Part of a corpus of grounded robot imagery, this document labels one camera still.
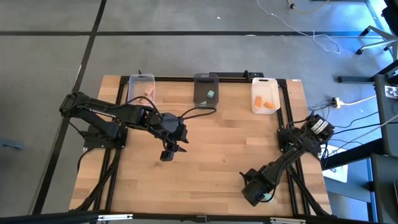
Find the gray plastic container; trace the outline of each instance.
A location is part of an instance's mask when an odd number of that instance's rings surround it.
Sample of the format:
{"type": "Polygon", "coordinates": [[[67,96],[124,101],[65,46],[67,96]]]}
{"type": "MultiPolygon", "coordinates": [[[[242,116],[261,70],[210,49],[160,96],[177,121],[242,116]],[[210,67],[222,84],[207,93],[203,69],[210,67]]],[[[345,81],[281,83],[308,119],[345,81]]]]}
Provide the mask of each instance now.
{"type": "MultiPolygon", "coordinates": [[[[129,80],[129,94],[127,100],[137,96],[145,96],[155,103],[155,76],[153,74],[131,75],[129,80]],[[152,87],[150,95],[146,93],[152,87]]],[[[131,102],[134,105],[151,106],[145,99],[137,99],[131,102]]]]}
{"type": "Polygon", "coordinates": [[[218,75],[196,74],[194,77],[193,102],[195,106],[217,107],[218,104],[218,75]]]}

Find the chair wheel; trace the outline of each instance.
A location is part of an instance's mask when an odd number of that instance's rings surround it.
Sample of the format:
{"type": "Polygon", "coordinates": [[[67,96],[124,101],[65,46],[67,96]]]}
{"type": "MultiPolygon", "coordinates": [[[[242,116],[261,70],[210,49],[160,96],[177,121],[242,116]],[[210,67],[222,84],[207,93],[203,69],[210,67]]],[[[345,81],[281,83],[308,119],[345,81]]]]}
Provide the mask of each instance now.
{"type": "Polygon", "coordinates": [[[366,28],[365,30],[362,31],[362,33],[360,35],[366,35],[369,33],[369,28],[366,28]]]}

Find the white cable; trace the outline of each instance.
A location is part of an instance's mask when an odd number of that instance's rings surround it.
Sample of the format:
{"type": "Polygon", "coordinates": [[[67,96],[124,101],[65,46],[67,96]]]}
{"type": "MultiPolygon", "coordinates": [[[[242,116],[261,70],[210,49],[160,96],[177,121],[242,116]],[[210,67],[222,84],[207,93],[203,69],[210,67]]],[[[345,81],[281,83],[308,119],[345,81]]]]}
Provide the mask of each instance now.
{"type": "Polygon", "coordinates": [[[390,123],[393,119],[396,119],[397,117],[398,117],[398,114],[396,114],[395,116],[393,116],[393,117],[392,117],[391,119],[389,119],[388,121],[386,121],[386,122],[380,124],[379,126],[375,127],[374,129],[372,129],[372,130],[366,132],[365,134],[361,135],[360,137],[356,137],[356,138],[354,138],[353,140],[348,141],[346,144],[344,144],[344,145],[341,146],[340,148],[338,148],[338,149],[336,149],[336,150],[333,150],[333,151],[337,152],[339,149],[343,148],[344,146],[348,145],[349,143],[352,143],[353,141],[355,141],[355,140],[357,140],[357,139],[359,139],[359,138],[361,138],[361,137],[363,137],[363,136],[365,136],[365,135],[367,135],[367,134],[369,134],[369,133],[371,133],[371,132],[373,132],[373,131],[375,131],[375,130],[381,128],[381,127],[383,127],[384,125],[390,123]]]}
{"type": "Polygon", "coordinates": [[[337,42],[336,42],[335,40],[333,40],[332,38],[330,38],[328,35],[326,35],[326,34],[318,34],[318,35],[315,35],[315,31],[314,31],[314,30],[312,30],[313,35],[304,34],[303,32],[298,31],[296,28],[287,25],[287,23],[286,23],[283,19],[281,19],[279,16],[275,15],[274,13],[269,13],[269,12],[267,12],[266,9],[264,9],[264,8],[260,5],[259,0],[257,0],[257,4],[259,5],[259,7],[260,7],[262,10],[264,10],[264,12],[266,12],[266,14],[268,14],[268,15],[270,15],[270,16],[275,16],[276,18],[278,18],[279,20],[281,20],[281,21],[285,24],[285,26],[287,26],[287,27],[293,29],[294,31],[296,31],[296,32],[298,32],[299,34],[302,34],[302,35],[304,35],[304,36],[306,36],[306,37],[312,37],[312,40],[314,41],[314,43],[316,43],[318,46],[322,47],[325,51],[327,51],[327,52],[333,52],[333,53],[336,53],[336,54],[340,54],[340,53],[341,53],[340,47],[339,47],[339,45],[337,44],[337,42]],[[331,41],[333,41],[333,42],[336,44],[338,51],[335,51],[335,50],[328,50],[328,49],[326,49],[322,44],[319,44],[319,43],[315,40],[315,37],[319,37],[319,36],[327,37],[327,38],[329,38],[331,41]]]}
{"type": "Polygon", "coordinates": [[[355,105],[355,104],[357,104],[357,103],[362,103],[362,102],[364,102],[364,101],[366,101],[366,100],[369,100],[369,99],[371,99],[371,98],[373,98],[373,97],[376,97],[376,96],[375,96],[375,95],[374,95],[374,96],[370,96],[370,97],[368,97],[368,98],[366,98],[366,99],[359,100],[359,101],[353,102],[353,103],[344,103],[344,102],[341,102],[341,105],[351,106],[351,105],[355,105]]]}

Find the green object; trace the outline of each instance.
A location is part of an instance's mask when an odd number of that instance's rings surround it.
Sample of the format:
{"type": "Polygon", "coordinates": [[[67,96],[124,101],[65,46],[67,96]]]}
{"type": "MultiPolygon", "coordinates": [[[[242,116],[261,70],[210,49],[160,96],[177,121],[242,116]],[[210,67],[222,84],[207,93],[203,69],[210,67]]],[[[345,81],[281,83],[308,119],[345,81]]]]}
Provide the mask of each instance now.
{"type": "Polygon", "coordinates": [[[272,197],[272,194],[264,194],[264,198],[262,200],[269,200],[271,197],[272,197]]]}
{"type": "Polygon", "coordinates": [[[214,91],[209,90],[209,92],[207,93],[207,97],[212,99],[213,96],[214,96],[214,91]]]}

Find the sticker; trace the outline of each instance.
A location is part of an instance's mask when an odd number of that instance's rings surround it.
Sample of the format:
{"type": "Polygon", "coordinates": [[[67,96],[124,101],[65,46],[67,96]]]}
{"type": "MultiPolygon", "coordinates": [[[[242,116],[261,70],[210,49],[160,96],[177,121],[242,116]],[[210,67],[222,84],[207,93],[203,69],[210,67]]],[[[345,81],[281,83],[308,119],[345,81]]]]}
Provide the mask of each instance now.
{"type": "Polygon", "coordinates": [[[323,131],[324,128],[325,128],[326,126],[328,126],[328,124],[329,124],[329,123],[328,123],[327,121],[323,122],[323,124],[322,124],[317,130],[315,130],[314,133],[315,133],[315,134],[321,133],[321,131],[323,131]]]}
{"type": "Polygon", "coordinates": [[[314,126],[312,126],[311,130],[315,131],[317,128],[319,128],[319,126],[321,126],[322,123],[322,119],[319,119],[319,121],[314,126]]]}
{"type": "Polygon", "coordinates": [[[384,93],[386,97],[396,99],[398,98],[398,88],[393,86],[384,86],[384,93]]]}

